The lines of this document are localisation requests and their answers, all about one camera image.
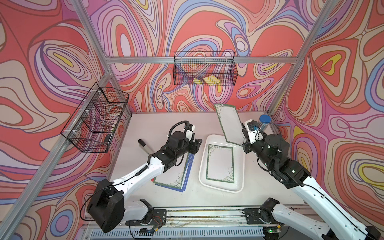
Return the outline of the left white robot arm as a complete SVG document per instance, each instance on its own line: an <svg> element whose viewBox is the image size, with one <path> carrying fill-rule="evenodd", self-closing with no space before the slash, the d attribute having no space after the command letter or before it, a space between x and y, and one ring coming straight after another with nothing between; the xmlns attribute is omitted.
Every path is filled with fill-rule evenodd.
<svg viewBox="0 0 384 240"><path fill-rule="evenodd" d="M151 223L154 208L145 199L130 202L129 197L144 184L174 167L178 158L187 153L196 154L202 142L190 131L174 132L140 168L111 182L107 179L100 181L90 198L87 212L104 233L112 231L121 222Z"/></svg>

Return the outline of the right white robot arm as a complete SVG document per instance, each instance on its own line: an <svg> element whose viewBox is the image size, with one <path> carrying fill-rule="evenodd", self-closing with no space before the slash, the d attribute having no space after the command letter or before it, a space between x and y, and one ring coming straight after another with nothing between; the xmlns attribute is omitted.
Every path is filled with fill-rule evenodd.
<svg viewBox="0 0 384 240"><path fill-rule="evenodd" d="M282 223L313 240L378 240L380 231L366 226L344 210L299 162L288 158L289 144L280 135L263 131L245 132L243 149L254 153L261 169L303 199L322 221L315 221L268 198L256 213L245 209L248 218L263 223Z"/></svg>

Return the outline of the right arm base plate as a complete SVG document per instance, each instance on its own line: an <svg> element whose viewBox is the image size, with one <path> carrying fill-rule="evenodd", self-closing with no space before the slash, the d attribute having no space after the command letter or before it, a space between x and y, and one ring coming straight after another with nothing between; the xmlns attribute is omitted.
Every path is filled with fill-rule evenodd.
<svg viewBox="0 0 384 240"><path fill-rule="evenodd" d="M256 224L270 224L271 222L266 222L262 219L262 215L259 212L258 208L247 208L242 209L241 212L246 218L246 222L248 225L256 225Z"/></svg>

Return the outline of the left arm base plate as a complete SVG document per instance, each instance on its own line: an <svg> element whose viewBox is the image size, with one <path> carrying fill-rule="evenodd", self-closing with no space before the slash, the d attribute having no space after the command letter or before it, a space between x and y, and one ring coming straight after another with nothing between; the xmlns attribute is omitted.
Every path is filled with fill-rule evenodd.
<svg viewBox="0 0 384 240"><path fill-rule="evenodd" d="M154 209L149 211L142 220L126 221L126 226L164 226L167 222L166 209Z"/></svg>

